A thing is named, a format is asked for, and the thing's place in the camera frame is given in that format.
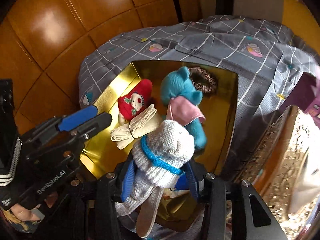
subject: person's hand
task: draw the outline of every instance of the person's hand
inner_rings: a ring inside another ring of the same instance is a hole
[[[51,193],[44,201],[47,203],[48,207],[51,208],[58,198],[58,193]],[[19,204],[15,204],[11,209],[12,214],[16,216],[21,221],[38,221],[40,218],[34,214],[31,210],[25,209]]]

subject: gray blanket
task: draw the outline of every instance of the gray blanket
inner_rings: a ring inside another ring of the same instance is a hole
[[[79,73],[81,107],[93,103],[134,60],[186,61],[239,75],[234,136],[222,172],[230,179],[268,124],[279,117],[277,109],[302,73],[315,75],[319,70],[320,57],[289,28],[266,20],[218,15],[199,22],[144,28],[114,37],[85,58]],[[172,231],[156,230],[152,237],[161,239],[168,234]],[[181,237],[176,233],[170,239]]]

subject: white ribbon bow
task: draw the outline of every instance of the white ribbon bow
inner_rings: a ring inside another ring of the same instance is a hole
[[[125,123],[111,131],[111,141],[116,142],[120,150],[129,145],[135,138],[139,138],[157,129],[162,118],[151,104],[141,114],[134,117],[130,123]]]

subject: gold foil lining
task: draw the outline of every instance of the gold foil lining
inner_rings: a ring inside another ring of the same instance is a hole
[[[201,64],[155,60],[130,63],[94,103],[99,113],[109,112],[113,118],[108,128],[86,143],[81,155],[81,161],[96,178],[113,171],[117,163],[125,161],[134,143],[133,141],[123,150],[119,150],[116,143],[110,139],[110,131],[119,126],[117,99],[130,92],[141,79],[150,79],[153,83],[152,97],[155,99],[155,108],[160,115],[165,116],[167,109],[160,100],[161,81],[169,72],[181,66],[203,67],[218,80],[217,92],[214,95],[204,95],[199,105],[206,117],[203,128],[208,143],[205,150],[197,153],[195,157],[208,171],[220,173],[227,158],[233,134],[238,94],[237,74]],[[157,222],[175,231],[185,231],[191,226],[201,208],[202,205],[196,204],[190,195],[162,201]]]

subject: leaf print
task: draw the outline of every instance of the leaf print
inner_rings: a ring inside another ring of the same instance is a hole
[[[92,93],[86,93],[86,94],[85,94],[85,96],[84,96],[84,98],[83,98],[83,100],[82,100],[84,106],[88,106],[88,105],[91,103],[91,101],[92,101],[92,96],[93,96]]]
[[[268,31],[268,32],[270,32],[270,33],[272,33],[272,34],[274,34],[274,35],[277,35],[277,34],[276,34],[276,32],[275,32],[274,30],[269,29],[268,27],[266,27],[266,29],[267,29],[267,31]]]
[[[254,43],[250,43],[247,46],[247,50],[250,54],[256,56],[256,57],[262,57],[262,53],[261,50],[259,49],[259,47],[254,44]]]
[[[152,45],[150,46],[150,48],[149,48],[149,50],[150,50],[151,52],[159,52],[159,51],[161,51],[162,49],[163,49],[162,46],[161,46],[160,44],[158,44],[158,43],[152,44]]]

